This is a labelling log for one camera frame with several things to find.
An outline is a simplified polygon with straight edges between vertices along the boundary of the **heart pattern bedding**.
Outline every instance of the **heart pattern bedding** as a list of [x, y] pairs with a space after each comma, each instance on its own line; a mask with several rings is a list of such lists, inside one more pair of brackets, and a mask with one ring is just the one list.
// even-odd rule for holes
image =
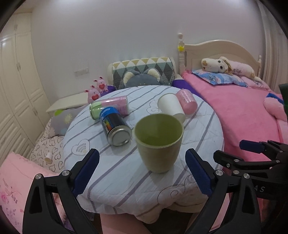
[[[29, 160], [35, 162], [41, 167], [47, 168], [52, 172], [61, 173], [64, 170], [64, 162], [62, 157], [64, 136], [54, 136], [52, 138], [48, 138], [50, 124], [51, 120], [46, 125], [45, 132], [41, 139], [37, 142]], [[44, 160], [48, 152], [52, 153], [52, 164], [48, 164]]]

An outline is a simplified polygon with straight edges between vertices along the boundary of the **white wardrobe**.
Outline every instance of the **white wardrobe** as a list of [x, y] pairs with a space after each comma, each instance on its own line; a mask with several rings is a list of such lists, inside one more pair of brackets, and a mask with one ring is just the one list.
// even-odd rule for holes
[[0, 33], [0, 165], [12, 151], [28, 157], [51, 118], [34, 61], [30, 21], [31, 13], [13, 15]]

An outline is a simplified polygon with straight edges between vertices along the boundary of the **light switch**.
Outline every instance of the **light switch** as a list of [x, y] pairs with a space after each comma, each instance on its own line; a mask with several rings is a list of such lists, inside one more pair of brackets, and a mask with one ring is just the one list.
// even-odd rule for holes
[[85, 68], [85, 69], [78, 70], [78, 71], [74, 72], [75, 76], [82, 76], [82, 75], [85, 75], [88, 73], [89, 73], [89, 68]]

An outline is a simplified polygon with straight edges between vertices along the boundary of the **striped tablecloth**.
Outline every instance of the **striped tablecloth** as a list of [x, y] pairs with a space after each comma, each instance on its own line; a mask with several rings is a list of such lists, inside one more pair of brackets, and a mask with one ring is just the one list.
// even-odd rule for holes
[[[128, 96], [130, 115], [125, 117], [133, 128], [144, 116], [160, 112], [159, 97], [176, 93], [170, 86], [140, 86], [117, 90], [104, 98]], [[135, 215], [146, 223], [155, 222], [163, 208], [181, 212], [199, 212], [207, 197], [203, 195], [185, 163], [185, 152], [194, 148], [212, 167], [213, 153], [224, 148], [220, 121], [213, 109], [194, 96], [198, 109], [184, 122], [184, 136], [174, 167], [165, 174], [148, 171], [142, 163], [135, 139], [121, 147], [110, 146], [99, 121], [90, 117], [87, 106], [71, 123], [65, 137], [65, 169], [71, 169], [91, 148], [100, 152], [100, 162], [84, 193], [80, 205], [89, 212]]]

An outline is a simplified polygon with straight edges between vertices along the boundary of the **plush toy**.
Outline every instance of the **plush toy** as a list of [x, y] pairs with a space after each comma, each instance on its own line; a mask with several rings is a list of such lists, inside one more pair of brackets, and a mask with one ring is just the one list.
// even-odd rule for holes
[[91, 89], [85, 90], [85, 92], [88, 93], [88, 103], [89, 104], [101, 97], [101, 94], [99, 93], [99, 91], [97, 90], [97, 88], [94, 85], [91, 85], [90, 87], [91, 87]]
[[161, 85], [160, 74], [154, 69], [147, 69], [145, 72], [140, 73], [138, 71], [129, 70], [126, 72], [123, 82], [126, 88], [145, 86], [145, 85]]
[[246, 76], [247, 78], [254, 81], [262, 81], [259, 77], [255, 76], [253, 68], [248, 64], [234, 62], [223, 56], [219, 59], [204, 58], [202, 59], [201, 64], [205, 71]]
[[108, 85], [106, 81], [100, 76], [99, 80], [94, 80], [94, 82], [97, 83], [96, 87], [97, 90], [102, 94], [104, 91], [107, 93], [108, 92]]
[[228, 65], [222, 59], [209, 59], [204, 58], [201, 61], [202, 67], [205, 71], [208, 72], [219, 72], [219, 73], [226, 73], [229, 74], [231, 70], [229, 69]]

